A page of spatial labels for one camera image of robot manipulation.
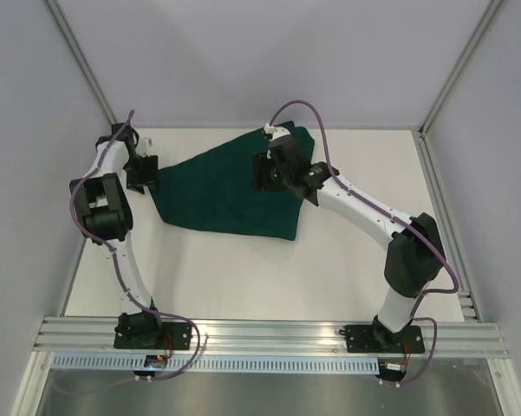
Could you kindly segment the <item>dark green surgical drape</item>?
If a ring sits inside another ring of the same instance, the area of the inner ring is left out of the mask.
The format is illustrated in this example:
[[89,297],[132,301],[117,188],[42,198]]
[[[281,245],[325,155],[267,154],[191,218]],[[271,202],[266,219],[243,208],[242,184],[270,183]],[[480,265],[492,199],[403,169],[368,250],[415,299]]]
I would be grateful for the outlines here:
[[162,221],[178,227],[296,239],[303,201],[293,192],[255,192],[253,155],[267,150],[264,130],[244,133],[159,170],[150,191]]

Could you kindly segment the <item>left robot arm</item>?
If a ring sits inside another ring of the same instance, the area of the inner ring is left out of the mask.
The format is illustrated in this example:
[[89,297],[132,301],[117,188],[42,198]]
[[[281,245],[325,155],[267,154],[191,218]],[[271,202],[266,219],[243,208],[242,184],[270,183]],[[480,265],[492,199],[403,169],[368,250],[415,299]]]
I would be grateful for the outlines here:
[[106,259],[120,299],[118,330],[133,330],[137,341],[153,348],[162,342],[165,328],[153,313],[153,298],[135,259],[134,216],[127,192],[143,195],[146,189],[159,188],[159,158],[138,154],[139,141],[128,121],[113,124],[111,133],[97,140],[88,172],[70,181],[69,211],[81,234]]

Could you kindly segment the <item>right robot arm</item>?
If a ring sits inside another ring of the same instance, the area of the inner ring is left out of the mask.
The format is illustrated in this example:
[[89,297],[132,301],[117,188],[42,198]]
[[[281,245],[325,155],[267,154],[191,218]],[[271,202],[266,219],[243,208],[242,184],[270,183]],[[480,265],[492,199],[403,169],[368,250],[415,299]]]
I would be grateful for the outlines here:
[[311,163],[298,138],[277,127],[264,135],[267,150],[253,156],[256,192],[290,191],[316,207],[344,218],[368,234],[386,252],[383,276],[388,285],[374,318],[373,338],[385,351],[405,340],[415,305],[443,268],[444,256],[435,220],[382,205],[360,191],[325,162]]

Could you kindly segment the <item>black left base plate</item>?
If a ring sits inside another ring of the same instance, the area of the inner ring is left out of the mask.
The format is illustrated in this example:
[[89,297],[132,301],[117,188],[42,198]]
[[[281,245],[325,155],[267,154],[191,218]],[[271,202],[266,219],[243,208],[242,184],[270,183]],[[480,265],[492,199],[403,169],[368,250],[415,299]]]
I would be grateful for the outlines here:
[[114,349],[188,351],[191,327],[183,322],[130,322],[115,328]]

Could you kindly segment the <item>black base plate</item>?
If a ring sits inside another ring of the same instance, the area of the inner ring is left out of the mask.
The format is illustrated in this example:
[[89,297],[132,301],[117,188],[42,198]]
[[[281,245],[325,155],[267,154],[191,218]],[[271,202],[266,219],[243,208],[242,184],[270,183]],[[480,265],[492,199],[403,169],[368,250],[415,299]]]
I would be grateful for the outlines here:
[[338,331],[350,354],[423,354],[426,349],[419,326],[406,325],[399,333],[372,324],[349,324]]
[[191,327],[183,322],[130,322],[115,328],[114,349],[188,351]]

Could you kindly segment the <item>aluminium front rail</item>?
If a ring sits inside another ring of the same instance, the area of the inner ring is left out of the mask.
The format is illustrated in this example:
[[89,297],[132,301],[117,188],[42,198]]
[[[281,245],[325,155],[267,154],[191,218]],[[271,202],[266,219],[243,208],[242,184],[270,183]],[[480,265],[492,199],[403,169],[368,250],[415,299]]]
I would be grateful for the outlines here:
[[[35,352],[114,351],[115,317],[45,317],[33,346]],[[197,320],[200,335],[193,335],[208,355],[347,356],[347,345],[356,336],[346,322]],[[503,359],[510,356],[496,323],[417,322],[416,344],[429,350],[436,341],[437,358]]]

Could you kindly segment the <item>left aluminium frame post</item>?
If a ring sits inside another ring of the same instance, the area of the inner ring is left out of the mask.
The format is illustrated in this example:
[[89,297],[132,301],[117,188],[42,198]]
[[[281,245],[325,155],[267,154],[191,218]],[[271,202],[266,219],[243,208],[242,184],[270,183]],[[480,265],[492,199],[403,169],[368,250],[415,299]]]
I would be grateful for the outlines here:
[[118,118],[115,116],[114,110],[98,82],[88,59],[77,40],[77,36],[72,29],[62,6],[60,5],[60,2],[56,0],[42,0],[42,5],[49,14],[52,23],[55,25],[68,53],[73,59],[75,66],[80,72],[84,83],[86,84],[90,94],[93,96],[98,108],[101,110],[102,115],[109,124],[117,123]]

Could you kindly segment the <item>aluminium frame post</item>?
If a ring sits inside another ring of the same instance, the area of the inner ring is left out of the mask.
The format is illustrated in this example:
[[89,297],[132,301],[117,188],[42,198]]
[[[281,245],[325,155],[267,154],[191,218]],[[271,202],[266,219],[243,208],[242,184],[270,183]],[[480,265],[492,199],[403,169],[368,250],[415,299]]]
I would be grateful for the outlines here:
[[115,116],[114,110],[98,82],[88,59],[77,40],[77,36],[72,29],[62,6],[60,5],[60,2],[56,0],[42,0],[42,5],[49,14],[52,23],[55,25],[68,53],[73,59],[75,66],[80,72],[84,83],[86,84],[90,94],[93,96],[98,108],[101,110],[102,115],[109,124],[117,123],[118,118]]
[[502,9],[506,5],[504,0],[489,1],[485,7],[482,16],[478,20],[475,28],[470,34],[465,46],[449,72],[445,83],[439,91],[433,105],[431,106],[426,118],[420,125],[418,133],[421,138],[426,138],[430,133],[433,125],[438,119],[447,101],[450,99],[454,89],[459,84],[464,73],[467,71],[472,59],[477,54],[481,43],[484,41],[488,32],[491,30],[493,24],[497,20]]

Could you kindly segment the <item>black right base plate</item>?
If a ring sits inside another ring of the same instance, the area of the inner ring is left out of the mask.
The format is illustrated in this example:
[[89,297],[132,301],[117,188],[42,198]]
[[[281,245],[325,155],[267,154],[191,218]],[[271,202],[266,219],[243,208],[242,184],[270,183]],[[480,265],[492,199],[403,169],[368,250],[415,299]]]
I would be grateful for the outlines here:
[[338,331],[350,354],[423,354],[426,349],[419,326],[406,325],[399,333],[372,324],[349,324]]

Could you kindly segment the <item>right aluminium frame post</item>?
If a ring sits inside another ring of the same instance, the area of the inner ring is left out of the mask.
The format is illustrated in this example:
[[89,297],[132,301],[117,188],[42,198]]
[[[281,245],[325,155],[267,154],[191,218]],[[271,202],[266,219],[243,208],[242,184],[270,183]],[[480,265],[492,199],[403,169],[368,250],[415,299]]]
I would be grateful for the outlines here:
[[478,20],[475,28],[470,34],[465,46],[449,72],[445,83],[439,91],[433,105],[431,106],[426,118],[420,125],[418,133],[421,138],[426,138],[430,133],[433,125],[438,119],[447,101],[450,99],[454,89],[459,84],[464,73],[467,71],[472,59],[477,54],[481,43],[484,41],[488,32],[491,30],[493,24],[497,20],[502,9],[506,5],[504,0],[489,1],[485,7],[482,16]]

